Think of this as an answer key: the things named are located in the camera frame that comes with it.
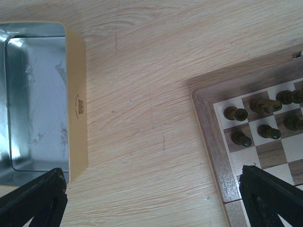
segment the wooden table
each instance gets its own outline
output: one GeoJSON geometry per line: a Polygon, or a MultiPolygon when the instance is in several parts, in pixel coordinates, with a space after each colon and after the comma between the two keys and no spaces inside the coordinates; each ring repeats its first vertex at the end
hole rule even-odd
{"type": "Polygon", "coordinates": [[[86,41],[89,167],[62,226],[225,226],[190,91],[302,42],[303,1],[163,2],[1,1],[1,21],[60,21],[86,41]]]}

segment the chess square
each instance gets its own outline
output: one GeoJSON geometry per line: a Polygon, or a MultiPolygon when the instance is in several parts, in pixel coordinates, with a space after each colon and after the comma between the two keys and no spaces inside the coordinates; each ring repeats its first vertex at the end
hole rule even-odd
{"type": "Polygon", "coordinates": [[[291,185],[294,185],[293,178],[287,163],[279,166],[267,168],[265,169],[265,171],[274,175],[277,178],[280,178],[281,180],[287,183],[290,183],[291,185]]]}
{"type": "Polygon", "coordinates": [[[228,129],[228,128],[231,128],[231,127],[234,127],[234,126],[237,126],[237,125],[248,123],[247,119],[242,121],[242,122],[239,122],[239,121],[236,121],[236,120],[231,121],[231,120],[226,119],[224,117],[224,110],[229,106],[234,106],[234,107],[237,107],[237,108],[244,109],[244,105],[243,105],[243,102],[242,102],[241,98],[236,99],[236,100],[232,100],[232,101],[221,102],[219,104],[216,104],[223,129],[228,129]]]}
{"type": "Polygon", "coordinates": [[[242,174],[243,166],[254,166],[260,168],[260,162],[257,155],[256,147],[246,148],[231,153],[232,164],[236,175],[242,174]]]}
{"type": "Polygon", "coordinates": [[[303,159],[303,134],[291,136],[281,141],[288,162],[303,159]]]}
{"type": "Polygon", "coordinates": [[[278,128],[274,116],[269,116],[269,117],[262,118],[262,119],[259,119],[259,120],[253,121],[253,122],[249,122],[250,129],[251,129],[251,135],[254,139],[255,146],[275,141],[271,138],[263,138],[263,137],[259,136],[258,127],[262,124],[267,124],[274,129],[278,128]]]}
{"type": "Polygon", "coordinates": [[[296,90],[303,89],[303,80],[294,83],[294,88],[296,90]]]}
{"type": "Polygon", "coordinates": [[[303,183],[303,159],[288,163],[294,184],[303,183]]]}
{"type": "Polygon", "coordinates": [[[278,126],[278,129],[279,129],[279,130],[281,131],[281,133],[282,133],[281,139],[303,133],[303,131],[300,131],[300,130],[297,130],[297,131],[289,130],[289,129],[287,129],[287,128],[284,126],[284,119],[285,119],[287,116],[297,116],[297,117],[299,117],[299,118],[301,118],[301,119],[302,119],[302,117],[303,117],[302,111],[301,111],[300,108],[299,108],[299,109],[295,109],[295,110],[291,110],[291,111],[288,111],[288,112],[284,112],[284,113],[280,113],[280,114],[275,115],[276,124],[277,124],[277,126],[278,126]]]}
{"type": "MultiPolygon", "coordinates": [[[[294,83],[293,82],[287,82],[287,83],[284,83],[284,84],[274,86],[272,89],[268,90],[269,99],[276,100],[276,95],[280,91],[285,91],[285,90],[288,90],[288,91],[295,90],[294,83]]],[[[290,110],[294,110],[294,109],[297,109],[297,108],[300,108],[300,105],[296,104],[296,103],[291,103],[289,105],[283,105],[282,109],[279,110],[279,111],[274,112],[274,114],[275,115],[280,114],[280,113],[287,112],[287,111],[290,111],[290,110]]]]}
{"type": "Polygon", "coordinates": [[[252,122],[252,121],[255,121],[255,120],[258,120],[258,119],[262,119],[262,118],[265,118],[265,117],[268,117],[268,116],[272,116],[273,114],[271,114],[271,113],[270,114],[267,114],[267,113],[259,114],[259,113],[252,112],[252,110],[250,109],[250,102],[255,98],[269,98],[268,97],[268,92],[264,91],[264,92],[257,93],[257,94],[252,95],[252,96],[242,98],[244,109],[248,112],[248,118],[247,118],[248,121],[252,122]]]}
{"type": "Polygon", "coordinates": [[[287,163],[281,140],[256,146],[256,150],[262,169],[287,163]]]}
{"type": "Polygon", "coordinates": [[[250,147],[253,147],[255,145],[254,140],[253,140],[252,135],[251,135],[250,125],[248,123],[241,124],[241,125],[238,125],[238,126],[235,126],[235,127],[232,127],[232,128],[224,129],[224,135],[225,135],[228,150],[229,150],[230,153],[235,152],[235,151],[239,151],[239,150],[247,149],[246,147],[241,146],[241,145],[237,145],[232,141],[232,134],[236,131],[243,132],[247,137],[249,137],[251,139],[251,146],[250,147]]]}

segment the dark chess piece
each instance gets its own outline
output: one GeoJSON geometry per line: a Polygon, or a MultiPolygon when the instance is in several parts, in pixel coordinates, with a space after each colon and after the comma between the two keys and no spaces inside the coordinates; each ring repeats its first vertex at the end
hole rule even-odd
{"type": "Polygon", "coordinates": [[[258,135],[263,138],[271,138],[277,140],[281,137],[281,132],[278,129],[274,129],[267,124],[262,124],[257,129],[258,135]]]}
{"type": "Polygon", "coordinates": [[[234,106],[229,106],[224,110],[224,117],[231,121],[239,121],[242,122],[247,119],[248,113],[244,109],[238,109],[234,106]]]}
{"type": "Polygon", "coordinates": [[[232,134],[232,141],[235,144],[242,145],[244,147],[249,147],[251,145],[251,139],[241,131],[236,131],[232,134]]]}
{"type": "Polygon", "coordinates": [[[276,96],[276,100],[285,105],[303,103],[303,90],[280,91],[276,96]]]}
{"type": "Polygon", "coordinates": [[[284,126],[292,131],[297,131],[297,130],[303,131],[303,120],[300,120],[296,116],[286,117],[284,119],[284,126]]]}
{"type": "Polygon", "coordinates": [[[275,111],[281,110],[282,103],[280,101],[267,98],[256,98],[251,101],[250,109],[258,114],[271,114],[275,111]]]}

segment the chess pawn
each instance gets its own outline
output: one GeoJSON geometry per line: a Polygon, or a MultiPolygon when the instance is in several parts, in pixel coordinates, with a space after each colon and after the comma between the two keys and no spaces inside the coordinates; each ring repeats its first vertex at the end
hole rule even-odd
{"type": "Polygon", "coordinates": [[[292,131],[297,131],[297,130],[303,131],[303,120],[300,120],[296,116],[286,117],[284,120],[284,126],[292,131]]]}
{"type": "Polygon", "coordinates": [[[303,103],[303,90],[280,91],[276,96],[276,100],[285,105],[303,103]]]}
{"type": "Polygon", "coordinates": [[[255,98],[250,103],[250,109],[258,114],[271,114],[282,109],[280,101],[267,98],[255,98]]]}
{"type": "Polygon", "coordinates": [[[271,138],[277,140],[281,137],[281,132],[278,129],[273,129],[267,124],[262,124],[257,129],[258,135],[263,138],[271,138]]]}
{"type": "Polygon", "coordinates": [[[229,106],[224,110],[224,117],[231,121],[242,122],[247,119],[248,113],[244,109],[238,109],[234,106],[229,106]]]}
{"type": "Polygon", "coordinates": [[[232,141],[235,144],[242,145],[244,147],[249,147],[251,145],[251,139],[241,131],[236,131],[232,134],[232,141]]]}

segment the chessboard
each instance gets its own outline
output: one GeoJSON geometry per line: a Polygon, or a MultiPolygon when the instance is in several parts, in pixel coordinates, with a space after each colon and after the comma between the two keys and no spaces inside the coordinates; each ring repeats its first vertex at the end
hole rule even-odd
{"type": "Polygon", "coordinates": [[[296,48],[302,46],[275,53],[280,56],[276,64],[272,62],[273,54],[267,62],[265,56],[253,66],[243,64],[226,70],[229,75],[240,76],[192,93],[202,139],[231,227],[250,226],[239,191],[243,165],[256,165],[303,189],[303,131],[291,131],[284,125],[288,116],[303,119],[303,104],[283,105],[272,114],[258,114],[250,109],[251,100],[255,98],[275,100],[279,91],[303,89],[303,57],[294,57],[300,50],[296,48]],[[226,119],[223,113],[229,106],[245,109],[248,118],[242,122],[226,119]],[[262,124],[279,129],[281,138],[273,140],[259,136],[257,128],[262,124]],[[252,144],[244,147],[233,143],[231,135],[236,131],[251,138],[252,144]]]}

